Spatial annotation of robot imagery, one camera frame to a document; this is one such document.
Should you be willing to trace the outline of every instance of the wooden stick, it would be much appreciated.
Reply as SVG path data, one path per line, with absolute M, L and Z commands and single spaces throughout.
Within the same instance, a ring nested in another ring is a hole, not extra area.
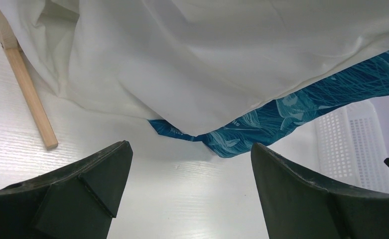
M 0 11 L 0 43 L 5 50 L 6 57 L 11 65 L 12 71 L 15 74 L 21 92 L 27 102 L 34 122 L 36 123 L 39 133 L 42 136 L 43 143 L 46 149 L 53 149 L 58 146 L 58 140 L 53 132 L 43 105 L 37 95 L 27 68 L 19 52 L 18 41 L 12 32 L 11 26 L 8 24 L 5 16 Z
M 12 48 L 5 50 L 5 53 L 12 71 L 14 71 L 15 77 L 17 78 L 18 85 L 20 85 L 34 122 L 42 136 L 43 143 L 47 149 L 56 148 L 58 146 L 58 140 L 56 139 L 43 105 L 40 102 L 39 96 L 37 95 L 36 89 L 34 88 L 33 82 L 25 67 L 20 51 L 18 48 Z

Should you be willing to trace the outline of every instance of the white cloth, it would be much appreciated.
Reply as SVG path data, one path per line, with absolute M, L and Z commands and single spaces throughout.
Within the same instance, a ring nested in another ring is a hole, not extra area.
M 208 133 L 389 50 L 389 0 L 0 0 L 60 97 Z

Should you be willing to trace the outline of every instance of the white plastic basket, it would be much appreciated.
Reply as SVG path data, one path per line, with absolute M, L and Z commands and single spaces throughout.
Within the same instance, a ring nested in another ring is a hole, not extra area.
M 378 115 L 370 101 L 350 104 L 315 121 L 320 170 L 335 180 L 389 193 L 389 169 Z

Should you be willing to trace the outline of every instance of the grid pattern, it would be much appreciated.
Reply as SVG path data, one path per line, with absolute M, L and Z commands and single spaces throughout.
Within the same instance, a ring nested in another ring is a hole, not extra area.
M 387 192 L 388 182 L 381 160 L 384 156 L 380 150 L 379 137 L 375 132 L 375 121 L 372 117 L 350 120 L 351 135 L 357 159 L 357 168 L 362 187 Z
M 317 119 L 320 170 L 330 178 L 356 185 L 344 117 L 343 109 L 338 109 Z

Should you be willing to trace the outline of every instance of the blue patterned fabric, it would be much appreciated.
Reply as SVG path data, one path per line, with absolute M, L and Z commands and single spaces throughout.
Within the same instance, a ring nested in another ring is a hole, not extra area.
M 389 51 L 322 79 L 284 98 L 273 100 L 228 125 L 198 137 L 183 134 L 165 120 L 150 120 L 160 134 L 202 141 L 220 157 L 271 145 L 319 116 L 352 102 L 389 95 Z

